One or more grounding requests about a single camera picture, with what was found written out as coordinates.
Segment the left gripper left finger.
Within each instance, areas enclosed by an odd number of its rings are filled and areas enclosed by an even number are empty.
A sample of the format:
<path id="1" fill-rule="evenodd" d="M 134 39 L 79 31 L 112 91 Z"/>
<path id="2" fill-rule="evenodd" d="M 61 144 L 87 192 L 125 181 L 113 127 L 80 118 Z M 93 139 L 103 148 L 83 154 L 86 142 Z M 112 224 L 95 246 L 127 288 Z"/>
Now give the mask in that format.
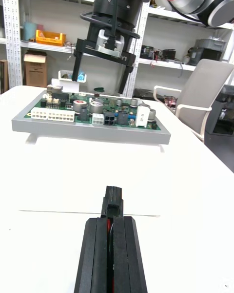
<path id="1" fill-rule="evenodd" d="M 107 292 L 107 218 L 86 222 L 74 292 Z"/>

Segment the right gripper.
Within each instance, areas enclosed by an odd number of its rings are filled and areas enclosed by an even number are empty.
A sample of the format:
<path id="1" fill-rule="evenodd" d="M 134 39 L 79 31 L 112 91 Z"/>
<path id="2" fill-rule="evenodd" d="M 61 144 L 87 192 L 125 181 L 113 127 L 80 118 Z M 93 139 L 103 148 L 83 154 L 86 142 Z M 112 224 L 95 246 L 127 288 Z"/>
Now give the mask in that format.
<path id="1" fill-rule="evenodd" d="M 77 39 L 76 47 L 74 50 L 75 63 L 73 68 L 72 81 L 76 82 L 78 80 L 79 67 L 80 67 L 82 56 L 84 54 L 88 54 L 90 56 L 94 56 L 97 58 L 101 58 L 104 60 L 121 64 L 121 65 L 125 65 L 125 69 L 124 69 L 124 72 L 120 81 L 120 86 L 118 89 L 118 93 L 122 94 L 125 89 L 128 76 L 133 71 L 132 66 L 135 63 L 136 56 L 127 51 L 122 51 L 120 56 L 117 57 L 114 54 L 110 54 L 109 52 L 103 53 L 103 52 L 97 51 L 95 50 L 95 47 L 96 47 L 96 44 L 94 42 Z"/>

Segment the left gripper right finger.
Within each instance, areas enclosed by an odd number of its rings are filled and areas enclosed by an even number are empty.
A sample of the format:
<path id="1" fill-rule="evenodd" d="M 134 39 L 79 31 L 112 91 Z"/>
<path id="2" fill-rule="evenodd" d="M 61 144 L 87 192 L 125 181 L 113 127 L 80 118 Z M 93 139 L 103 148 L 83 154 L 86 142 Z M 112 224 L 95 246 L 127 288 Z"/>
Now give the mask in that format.
<path id="1" fill-rule="evenodd" d="M 114 218 L 114 292 L 146 293 L 143 262 L 135 220 Z"/>

